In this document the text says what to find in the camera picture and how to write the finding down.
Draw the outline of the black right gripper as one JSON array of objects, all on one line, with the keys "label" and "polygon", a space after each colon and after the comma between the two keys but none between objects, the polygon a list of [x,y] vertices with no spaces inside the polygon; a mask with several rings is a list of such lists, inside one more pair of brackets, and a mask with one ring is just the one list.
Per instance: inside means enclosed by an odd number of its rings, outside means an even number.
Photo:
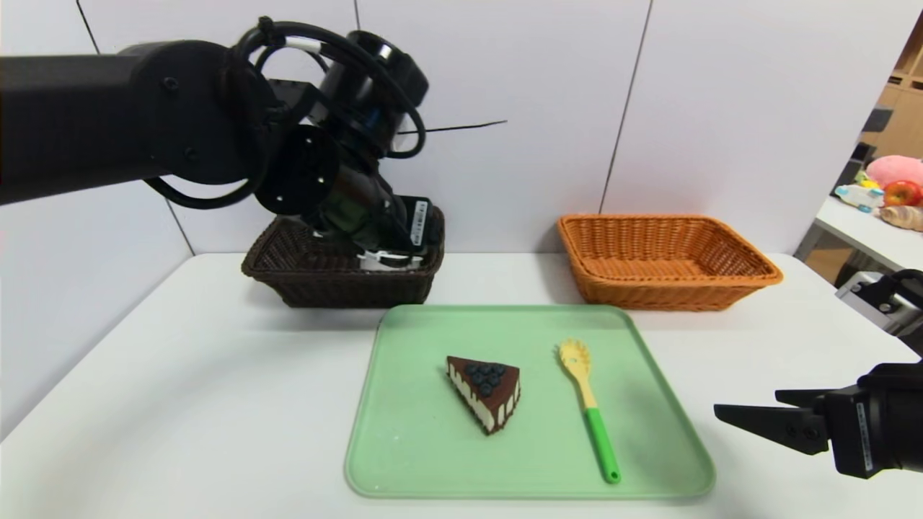
[{"label": "black right gripper", "polygon": [[[870,479],[890,469],[921,472],[921,372],[921,363],[883,363],[841,390],[775,391],[775,400],[792,408],[716,404],[713,414],[806,456],[828,451],[830,439],[843,475]],[[812,410],[827,405],[829,436],[825,418]]]}]

